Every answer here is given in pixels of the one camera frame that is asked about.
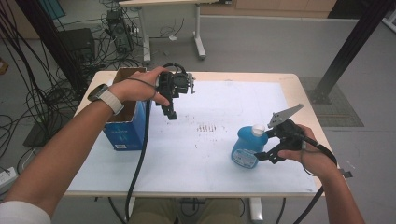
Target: blue box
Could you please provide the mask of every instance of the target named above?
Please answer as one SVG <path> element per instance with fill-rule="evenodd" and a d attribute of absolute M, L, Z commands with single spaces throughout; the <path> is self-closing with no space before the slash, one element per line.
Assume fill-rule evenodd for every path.
<path fill-rule="evenodd" d="M 120 68 L 113 83 L 123 81 L 135 72 L 146 72 L 146 68 Z M 124 102 L 124 108 L 108 121 L 103 132 L 117 151 L 141 150 L 145 125 L 146 102 Z"/>

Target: forearm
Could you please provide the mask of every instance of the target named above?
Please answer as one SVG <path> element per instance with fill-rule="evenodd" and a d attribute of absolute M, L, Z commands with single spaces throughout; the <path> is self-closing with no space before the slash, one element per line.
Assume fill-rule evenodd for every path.
<path fill-rule="evenodd" d="M 51 216 L 112 113 L 102 101 L 87 105 L 44 146 L 6 201 L 32 203 Z"/>
<path fill-rule="evenodd" d="M 364 223 L 345 179 L 337 174 L 322 180 L 330 223 Z"/>

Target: pants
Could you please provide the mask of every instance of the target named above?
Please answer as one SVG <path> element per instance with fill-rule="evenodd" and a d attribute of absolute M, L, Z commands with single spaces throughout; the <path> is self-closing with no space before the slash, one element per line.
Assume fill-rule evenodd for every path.
<path fill-rule="evenodd" d="M 168 198 L 136 198 L 129 224 L 173 224 L 177 202 Z M 199 224 L 242 224 L 239 199 L 206 199 Z"/>

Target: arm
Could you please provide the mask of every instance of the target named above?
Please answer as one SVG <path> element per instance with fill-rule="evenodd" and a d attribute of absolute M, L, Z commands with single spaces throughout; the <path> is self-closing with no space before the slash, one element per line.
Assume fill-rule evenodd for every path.
<path fill-rule="evenodd" d="M 304 129 L 306 136 L 315 139 L 311 129 L 302 125 L 300 127 Z M 364 223 L 347 182 L 327 156 L 308 144 L 306 151 L 282 150 L 278 152 L 278 156 L 298 162 L 304 158 L 305 168 L 317 176 L 323 185 L 330 223 Z"/>
<path fill-rule="evenodd" d="M 161 71 L 167 70 L 157 67 L 145 74 L 135 73 L 132 77 L 154 84 Z M 121 102 L 147 100 L 155 91 L 133 80 L 116 83 L 109 90 Z M 169 105 L 160 94 L 155 94 L 153 100 L 161 105 Z M 34 204 L 52 217 L 58 202 L 112 115 L 113 111 L 103 101 L 87 105 L 44 146 L 14 183 L 5 201 Z"/>

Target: wristwatch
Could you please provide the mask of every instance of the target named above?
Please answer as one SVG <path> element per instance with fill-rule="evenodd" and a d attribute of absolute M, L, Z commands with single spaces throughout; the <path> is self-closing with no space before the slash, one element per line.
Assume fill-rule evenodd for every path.
<path fill-rule="evenodd" d="M 111 107 L 114 115 L 118 115 L 124 107 L 120 100 L 108 90 L 108 86 L 106 84 L 101 84 L 91 91 L 88 95 L 88 100 L 91 102 L 102 100 Z"/>

